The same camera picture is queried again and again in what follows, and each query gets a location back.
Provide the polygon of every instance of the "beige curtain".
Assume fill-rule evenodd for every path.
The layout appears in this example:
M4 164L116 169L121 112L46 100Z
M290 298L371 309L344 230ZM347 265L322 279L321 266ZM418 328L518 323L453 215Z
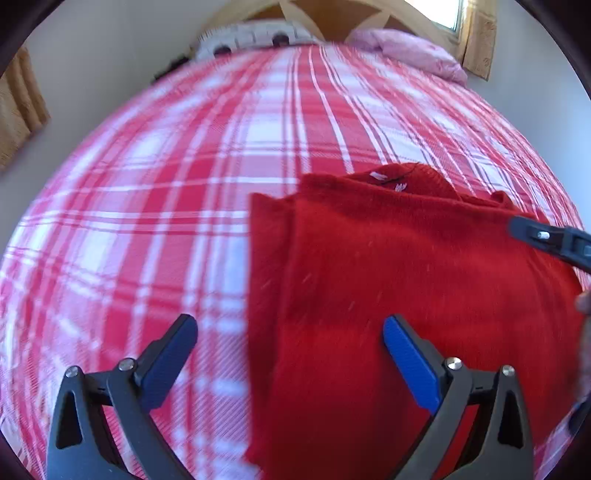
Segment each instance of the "beige curtain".
M458 59L474 75L488 80L496 39L496 0L464 0Z
M0 77L0 170L48 120L29 53L22 47Z

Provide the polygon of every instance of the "white wall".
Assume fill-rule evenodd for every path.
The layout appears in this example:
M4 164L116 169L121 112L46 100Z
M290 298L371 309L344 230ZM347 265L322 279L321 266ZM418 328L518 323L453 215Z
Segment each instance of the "white wall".
M0 252L53 171L140 90L125 2L66 0L29 37L51 121L0 175Z
M188 50L207 20L229 0L128 0L141 79L149 84Z
M549 33L515 0L498 0L489 82L469 86L546 160L591 228L591 100Z

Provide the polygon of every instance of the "red knit fabric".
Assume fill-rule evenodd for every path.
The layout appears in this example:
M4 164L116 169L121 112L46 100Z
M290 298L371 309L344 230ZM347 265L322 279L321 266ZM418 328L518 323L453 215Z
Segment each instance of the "red knit fabric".
M395 468L428 414L384 347L393 313L471 368L516 367L534 443L571 407L573 270L509 236L518 212L503 193L460 196L420 164L373 172L308 175L292 197L252 198L247 457L267 480L382 480Z

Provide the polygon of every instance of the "plaid bedspread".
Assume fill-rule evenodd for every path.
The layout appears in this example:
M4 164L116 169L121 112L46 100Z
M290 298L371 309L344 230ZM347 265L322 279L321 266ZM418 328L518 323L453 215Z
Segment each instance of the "plaid bedspread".
M69 365L111 369L185 312L199 343L152 415L197 479L255 478L241 458L248 196L290 194L309 172L408 161L461 193L503 190L526 212L581 226L532 146L477 94L352 48L194 64L117 111L47 183L2 262L0 426L21 459L44 476ZM562 424L537 446L538 479L567 445Z

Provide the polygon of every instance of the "hand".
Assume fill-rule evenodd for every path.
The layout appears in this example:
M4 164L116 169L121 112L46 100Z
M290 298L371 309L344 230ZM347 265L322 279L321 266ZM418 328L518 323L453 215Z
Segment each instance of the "hand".
M591 389L591 290L583 292L575 301L577 310L587 315L581 331L579 346L579 387L577 400L584 401Z
M577 310L585 315L591 315L591 290L584 291L575 301Z

